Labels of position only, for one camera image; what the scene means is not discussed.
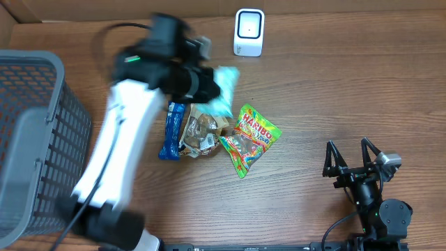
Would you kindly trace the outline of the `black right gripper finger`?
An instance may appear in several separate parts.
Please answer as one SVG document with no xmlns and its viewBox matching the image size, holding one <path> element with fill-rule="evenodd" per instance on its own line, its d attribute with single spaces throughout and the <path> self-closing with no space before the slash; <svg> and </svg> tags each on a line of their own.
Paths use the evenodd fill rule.
<svg viewBox="0 0 446 251">
<path fill-rule="evenodd" d="M 340 176 L 348 168 L 341 153 L 337 150 L 333 141 L 327 142 L 323 176 Z"/>
<path fill-rule="evenodd" d="M 373 169 L 376 165 L 371 160 L 369 151 L 371 151 L 375 156 L 378 156 L 381 153 L 381 150 L 379 150 L 367 137 L 364 137 L 361 140 L 361 150 L 364 167 Z"/>
</svg>

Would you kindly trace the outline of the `light teal snack packet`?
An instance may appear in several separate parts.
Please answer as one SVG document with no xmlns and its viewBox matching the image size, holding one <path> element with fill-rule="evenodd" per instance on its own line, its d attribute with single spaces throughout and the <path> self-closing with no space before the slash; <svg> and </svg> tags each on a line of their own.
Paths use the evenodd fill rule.
<svg viewBox="0 0 446 251">
<path fill-rule="evenodd" d="M 214 82 L 220 87 L 220 95 L 206 104 L 196 104 L 202 113 L 211 116 L 233 117 L 232 104 L 236 85 L 240 77 L 234 66 L 219 66 L 214 70 Z"/>
</svg>

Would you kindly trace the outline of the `beige brown snack bag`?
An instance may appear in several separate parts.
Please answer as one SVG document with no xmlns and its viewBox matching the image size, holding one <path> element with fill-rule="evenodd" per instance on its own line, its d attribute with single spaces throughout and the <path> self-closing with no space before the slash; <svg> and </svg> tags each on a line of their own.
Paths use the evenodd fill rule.
<svg viewBox="0 0 446 251">
<path fill-rule="evenodd" d="M 204 114 L 196 105 L 191 105 L 179 142 L 179 155 L 192 158 L 209 155 L 220 144 L 218 138 L 228 126 L 229 122 L 225 117 Z"/>
</svg>

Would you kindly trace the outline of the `green Haribo candy bag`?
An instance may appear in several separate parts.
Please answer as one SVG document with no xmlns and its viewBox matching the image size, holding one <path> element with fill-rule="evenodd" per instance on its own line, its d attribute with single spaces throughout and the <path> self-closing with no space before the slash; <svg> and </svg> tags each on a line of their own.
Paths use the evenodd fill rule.
<svg viewBox="0 0 446 251">
<path fill-rule="evenodd" d="M 282 131 L 246 103 L 240 109 L 231 135 L 219 141 L 229 153 L 239 178 L 245 178 L 250 167 L 281 137 Z"/>
</svg>

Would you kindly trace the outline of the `blue snack bar wrapper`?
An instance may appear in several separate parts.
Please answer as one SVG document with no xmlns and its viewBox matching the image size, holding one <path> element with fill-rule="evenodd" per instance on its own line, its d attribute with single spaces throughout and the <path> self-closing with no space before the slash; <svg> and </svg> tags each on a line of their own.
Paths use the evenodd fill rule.
<svg viewBox="0 0 446 251">
<path fill-rule="evenodd" d="M 179 134 L 185 114 L 186 104 L 169 101 L 165 123 L 163 146 L 158 154 L 161 160 L 179 160 Z"/>
</svg>

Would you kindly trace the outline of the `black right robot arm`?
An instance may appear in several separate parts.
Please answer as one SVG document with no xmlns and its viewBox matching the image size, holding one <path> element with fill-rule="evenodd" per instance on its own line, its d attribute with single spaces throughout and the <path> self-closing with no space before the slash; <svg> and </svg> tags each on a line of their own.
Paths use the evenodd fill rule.
<svg viewBox="0 0 446 251">
<path fill-rule="evenodd" d="M 408 235 L 412 207 L 398 199 L 383 199 L 384 183 L 389 182 L 401 166 L 401 156 L 394 151 L 379 150 L 368 138 L 361 140 L 362 166 L 350 168 L 333 141 L 326 147 L 322 175 L 335 177 L 355 211 L 333 223 L 324 233 L 317 250 L 407 250 L 401 241 Z M 340 224 L 358 216 L 361 234 L 351 234 L 343 243 L 329 243 L 329 233 Z"/>
</svg>

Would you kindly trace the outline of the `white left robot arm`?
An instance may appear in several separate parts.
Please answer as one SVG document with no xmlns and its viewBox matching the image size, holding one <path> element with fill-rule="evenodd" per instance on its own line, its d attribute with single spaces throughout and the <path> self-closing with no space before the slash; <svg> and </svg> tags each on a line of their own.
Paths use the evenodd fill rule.
<svg viewBox="0 0 446 251">
<path fill-rule="evenodd" d="M 210 41 L 188 37 L 177 17 L 156 13 L 148 36 L 124 48 L 109 71 L 106 113 L 89 163 L 73 191 L 56 201 L 65 230 L 108 250 L 161 250 L 162 241 L 130 211 L 132 185 L 164 99 L 207 103 L 220 95 L 208 58 Z"/>
</svg>

